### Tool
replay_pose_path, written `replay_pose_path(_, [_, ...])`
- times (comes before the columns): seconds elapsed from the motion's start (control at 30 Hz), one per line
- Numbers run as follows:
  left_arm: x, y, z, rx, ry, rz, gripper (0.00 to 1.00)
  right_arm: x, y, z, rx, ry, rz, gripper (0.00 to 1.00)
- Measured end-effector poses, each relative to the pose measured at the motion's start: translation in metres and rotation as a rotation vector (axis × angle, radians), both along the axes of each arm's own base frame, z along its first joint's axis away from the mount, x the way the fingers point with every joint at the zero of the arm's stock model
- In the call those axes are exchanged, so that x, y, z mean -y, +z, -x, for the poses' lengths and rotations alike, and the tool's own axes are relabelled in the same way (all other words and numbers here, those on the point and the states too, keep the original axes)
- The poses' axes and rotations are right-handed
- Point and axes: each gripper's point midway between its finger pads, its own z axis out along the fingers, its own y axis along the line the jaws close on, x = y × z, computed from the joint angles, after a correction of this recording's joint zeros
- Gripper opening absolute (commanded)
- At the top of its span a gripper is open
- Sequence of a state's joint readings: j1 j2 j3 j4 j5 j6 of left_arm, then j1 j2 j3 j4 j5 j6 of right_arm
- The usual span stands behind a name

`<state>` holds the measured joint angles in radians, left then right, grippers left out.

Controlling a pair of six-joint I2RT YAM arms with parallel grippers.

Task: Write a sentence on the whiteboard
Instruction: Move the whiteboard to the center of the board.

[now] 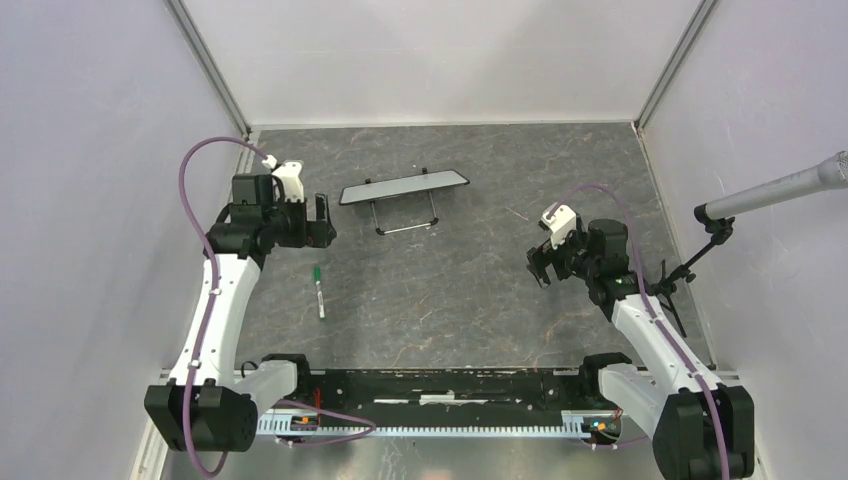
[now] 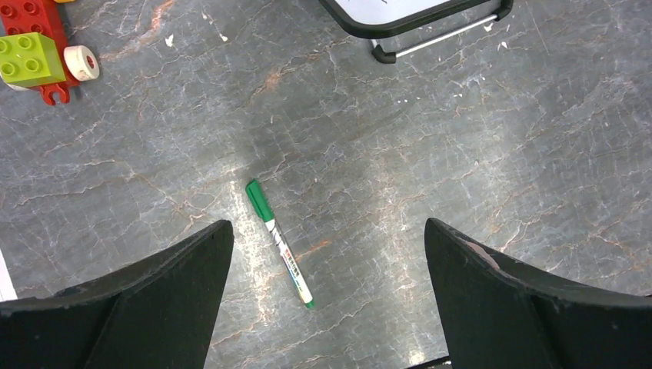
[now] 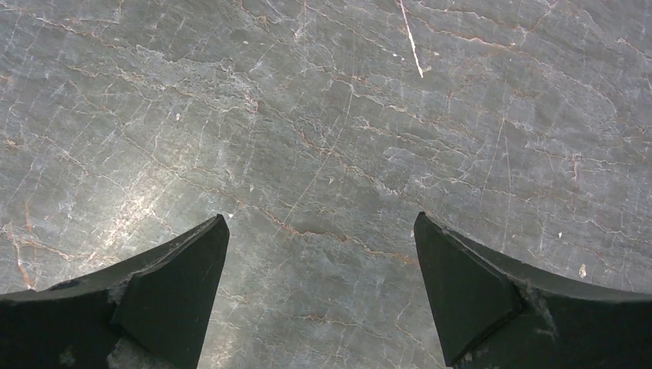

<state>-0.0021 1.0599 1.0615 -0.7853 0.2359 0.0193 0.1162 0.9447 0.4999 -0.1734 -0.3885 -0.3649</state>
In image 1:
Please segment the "green whiteboard marker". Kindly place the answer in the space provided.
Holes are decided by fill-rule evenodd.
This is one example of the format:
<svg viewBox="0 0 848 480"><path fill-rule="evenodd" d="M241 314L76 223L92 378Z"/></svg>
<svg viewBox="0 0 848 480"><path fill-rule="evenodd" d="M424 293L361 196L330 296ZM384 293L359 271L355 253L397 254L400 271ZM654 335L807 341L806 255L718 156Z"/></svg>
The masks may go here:
<svg viewBox="0 0 848 480"><path fill-rule="evenodd" d="M322 273L319 266L315 266L313 268L313 279L316 289L316 300L317 300L317 312L318 318L321 322L324 322L327 318L326 309L325 309L325 300L323 295L323 286L322 286Z"/></svg>

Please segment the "small whiteboard with stand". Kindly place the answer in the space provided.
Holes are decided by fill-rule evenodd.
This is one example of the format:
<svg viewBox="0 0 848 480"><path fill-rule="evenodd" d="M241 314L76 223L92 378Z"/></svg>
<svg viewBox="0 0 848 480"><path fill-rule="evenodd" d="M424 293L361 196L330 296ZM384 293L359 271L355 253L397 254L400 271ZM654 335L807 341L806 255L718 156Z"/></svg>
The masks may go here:
<svg viewBox="0 0 848 480"><path fill-rule="evenodd" d="M370 206L374 221L375 232L380 236L387 236L399 232L431 228L439 223L436 209L434 192L437 190L451 189L467 186L471 181L455 169L447 169L430 172L426 167L415 175L399 177L395 179L373 181L366 179L362 184L347 186L342 189L339 205L352 206L367 203ZM377 215L377 202L407 195L426 193L433 218L429 222L415 225L383 229Z"/></svg>

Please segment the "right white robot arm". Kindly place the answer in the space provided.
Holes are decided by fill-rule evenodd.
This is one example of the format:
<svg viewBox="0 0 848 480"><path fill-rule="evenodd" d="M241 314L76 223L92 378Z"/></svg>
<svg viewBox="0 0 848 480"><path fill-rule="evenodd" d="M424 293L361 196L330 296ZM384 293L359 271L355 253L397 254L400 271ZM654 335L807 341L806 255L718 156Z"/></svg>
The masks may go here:
<svg viewBox="0 0 848 480"><path fill-rule="evenodd" d="M665 479L745 479L755 470L755 405L741 385L711 371L675 331L662 304L628 252L629 231L617 220L584 225L565 211L539 222L547 239L527 253L528 269L546 288L577 278L591 302L622 333L646 372L624 357L598 354L584 361L577 382L591 408L610 401L650 439Z"/></svg>

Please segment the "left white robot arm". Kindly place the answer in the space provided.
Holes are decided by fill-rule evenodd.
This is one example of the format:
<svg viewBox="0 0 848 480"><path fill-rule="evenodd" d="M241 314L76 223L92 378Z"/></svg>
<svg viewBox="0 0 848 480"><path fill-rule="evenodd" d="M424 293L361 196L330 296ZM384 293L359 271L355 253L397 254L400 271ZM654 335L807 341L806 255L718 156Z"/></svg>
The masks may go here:
<svg viewBox="0 0 848 480"><path fill-rule="evenodd" d="M328 198L314 197L315 217L274 174L238 174L232 199L203 233L203 279L177 363L163 385L148 387L144 408L169 449L244 452L262 414L283 400L306 405L314 394L302 354L268 354L244 379L235 373L247 304L265 259L276 248L327 248L337 233Z"/></svg>

